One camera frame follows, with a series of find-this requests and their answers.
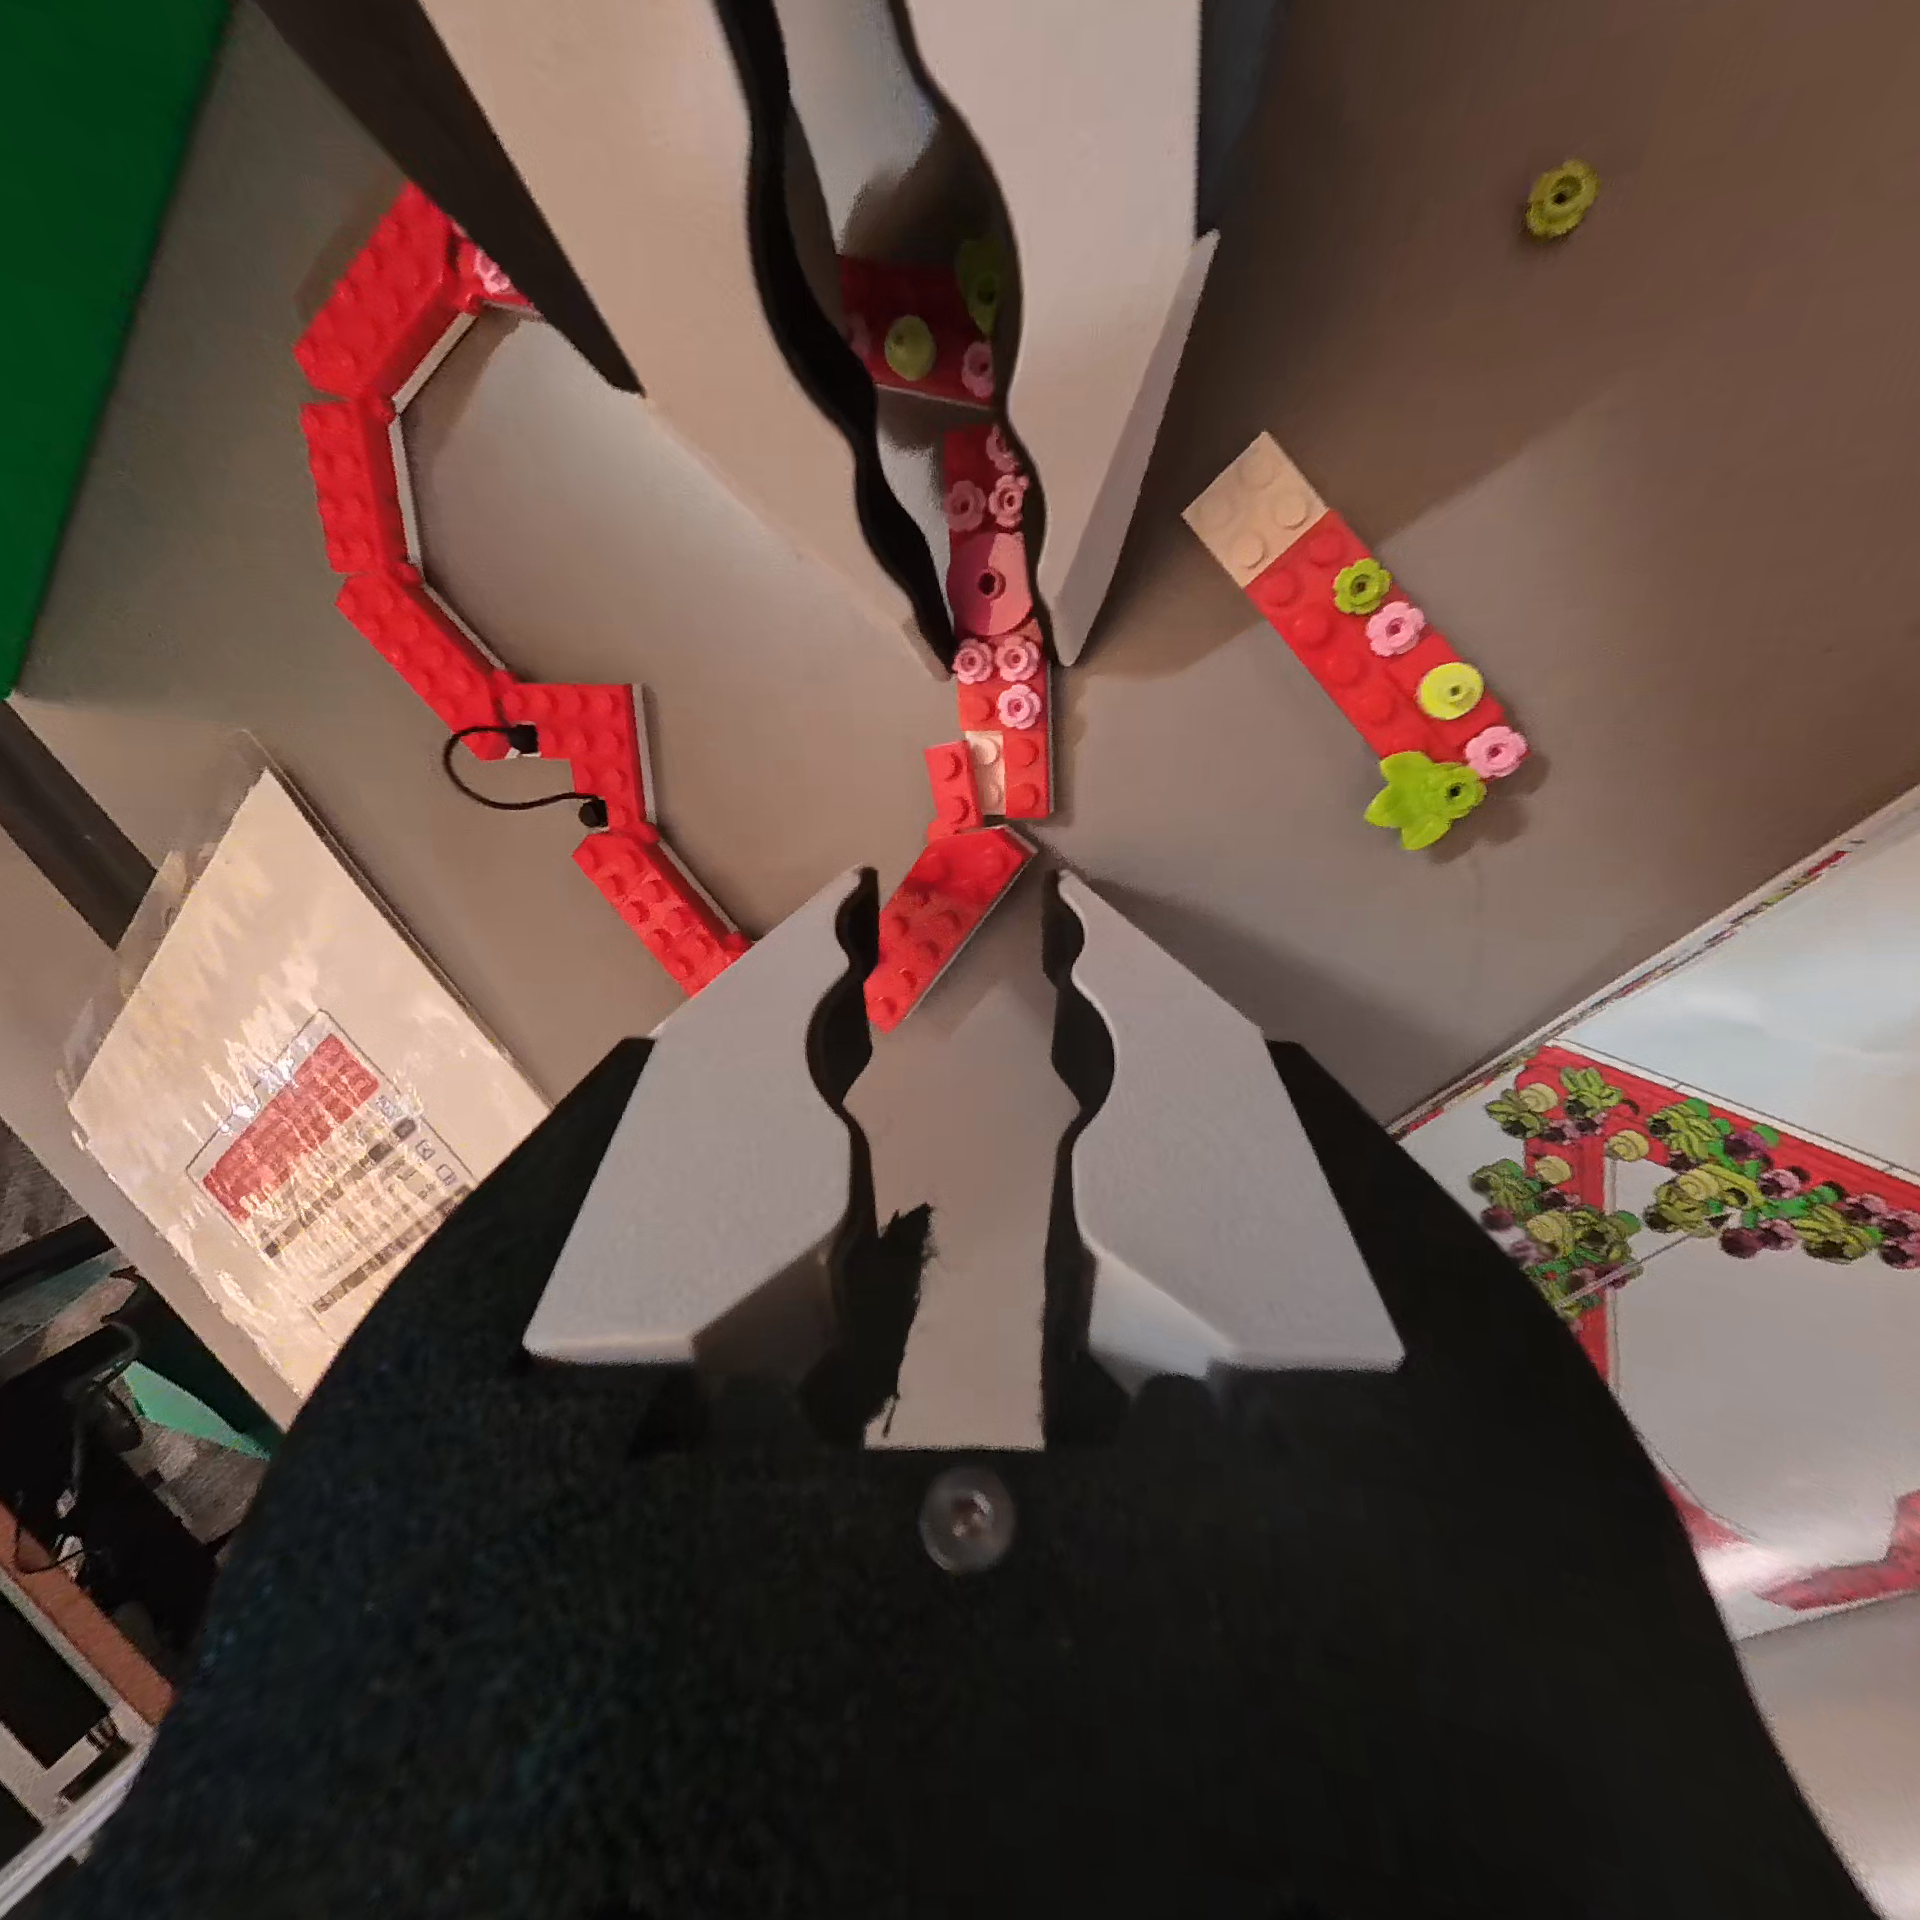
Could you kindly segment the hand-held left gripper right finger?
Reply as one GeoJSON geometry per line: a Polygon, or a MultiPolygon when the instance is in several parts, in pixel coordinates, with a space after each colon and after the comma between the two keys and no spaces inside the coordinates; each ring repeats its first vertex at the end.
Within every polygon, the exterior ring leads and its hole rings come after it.
{"type": "Polygon", "coordinates": [[[1261,1029],[1093,884],[1059,875],[1083,1004],[1114,1059],[1069,1150],[1087,1342],[1117,1379],[1393,1374],[1402,1338],[1261,1029]]]}

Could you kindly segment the red lego strip white end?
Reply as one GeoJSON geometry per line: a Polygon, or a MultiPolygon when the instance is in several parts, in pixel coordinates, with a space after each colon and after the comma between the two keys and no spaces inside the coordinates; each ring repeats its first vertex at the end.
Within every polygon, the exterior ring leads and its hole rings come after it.
{"type": "Polygon", "coordinates": [[[1271,433],[1184,519],[1377,761],[1370,827],[1426,852],[1523,767],[1527,739],[1482,670],[1271,433]]]}

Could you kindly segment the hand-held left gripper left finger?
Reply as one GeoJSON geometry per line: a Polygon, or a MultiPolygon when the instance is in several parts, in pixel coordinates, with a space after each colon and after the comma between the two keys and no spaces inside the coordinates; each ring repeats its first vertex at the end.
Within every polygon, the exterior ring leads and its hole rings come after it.
{"type": "Polygon", "coordinates": [[[650,1034],[524,1333],[543,1364],[808,1369],[877,1231],[847,1110],[872,1059],[878,889],[852,869],[650,1034]]]}

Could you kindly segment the black office chair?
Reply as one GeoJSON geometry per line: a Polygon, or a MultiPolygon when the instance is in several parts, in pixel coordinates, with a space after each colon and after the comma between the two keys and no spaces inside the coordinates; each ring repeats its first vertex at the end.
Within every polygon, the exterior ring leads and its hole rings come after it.
{"type": "Polygon", "coordinates": [[[89,1217],[4,1253],[8,1574],[116,1593],[201,1587],[279,1429],[89,1217]]]}

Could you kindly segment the open lego instruction booklet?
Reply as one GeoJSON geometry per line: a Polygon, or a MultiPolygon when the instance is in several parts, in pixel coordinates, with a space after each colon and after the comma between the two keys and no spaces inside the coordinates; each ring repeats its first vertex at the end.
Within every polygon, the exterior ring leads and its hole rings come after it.
{"type": "Polygon", "coordinates": [[[1399,1135],[1610,1384],[1736,1638],[1915,1595],[1915,794],[1399,1135]]]}

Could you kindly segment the clear bag with paper sheet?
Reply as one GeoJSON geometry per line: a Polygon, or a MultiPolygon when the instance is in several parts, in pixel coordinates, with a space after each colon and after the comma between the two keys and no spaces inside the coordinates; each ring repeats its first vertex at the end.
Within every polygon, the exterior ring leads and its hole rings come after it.
{"type": "Polygon", "coordinates": [[[77,1141],[295,1403],[553,1109],[249,733],[61,1088],[77,1141]]]}

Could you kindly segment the green plastic bin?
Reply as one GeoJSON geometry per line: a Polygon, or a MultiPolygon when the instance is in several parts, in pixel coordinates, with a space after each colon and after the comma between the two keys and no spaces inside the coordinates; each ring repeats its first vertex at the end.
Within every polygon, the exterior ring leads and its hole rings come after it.
{"type": "Polygon", "coordinates": [[[228,1],[2,7],[2,692],[34,634],[228,1]]]}

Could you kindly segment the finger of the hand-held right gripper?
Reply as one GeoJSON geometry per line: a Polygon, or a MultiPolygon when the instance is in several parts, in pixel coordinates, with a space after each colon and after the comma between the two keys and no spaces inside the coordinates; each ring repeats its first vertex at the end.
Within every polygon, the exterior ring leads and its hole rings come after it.
{"type": "Polygon", "coordinates": [[[1217,234],[1197,224],[1197,1],[907,1],[1013,230],[1006,419],[1042,490],[1035,580],[1064,664],[1132,527],[1217,234]]]}
{"type": "Polygon", "coordinates": [[[617,390],[878,622],[948,634],[877,389],[789,220],[772,4],[266,1],[309,69],[617,390]]]}

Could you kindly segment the red lego heart frame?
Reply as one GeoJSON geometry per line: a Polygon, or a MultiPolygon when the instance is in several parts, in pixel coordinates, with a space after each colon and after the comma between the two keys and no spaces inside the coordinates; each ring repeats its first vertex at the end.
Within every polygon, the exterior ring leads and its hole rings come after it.
{"type": "MultiPolygon", "coordinates": [[[[541,683],[515,674],[432,586],[402,435],[407,404],[486,311],[532,317],[511,277],[418,186],[404,184],[295,345],[319,399],[301,406],[309,468],[336,607],[444,725],[444,772],[458,755],[556,759],[556,803],[583,824],[574,860],[660,968],[687,995],[749,941],[661,835],[640,690],[541,683]]],[[[881,905],[870,1023],[892,1032],[995,910],[1037,845],[1023,821],[983,814],[961,739],[925,750],[927,845],[881,905]]]]}

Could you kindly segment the red lego section pink flowers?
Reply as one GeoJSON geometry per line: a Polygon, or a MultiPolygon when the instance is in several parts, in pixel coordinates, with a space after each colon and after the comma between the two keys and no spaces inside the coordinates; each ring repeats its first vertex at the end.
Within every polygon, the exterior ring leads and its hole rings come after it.
{"type": "Polygon", "coordinates": [[[838,257],[845,335],[877,390],[956,413],[939,442],[951,677],[983,814],[1051,815],[1051,653],[1027,552],[1033,476],[999,416],[995,322],[1006,267],[989,238],[952,263],[838,257]]]}

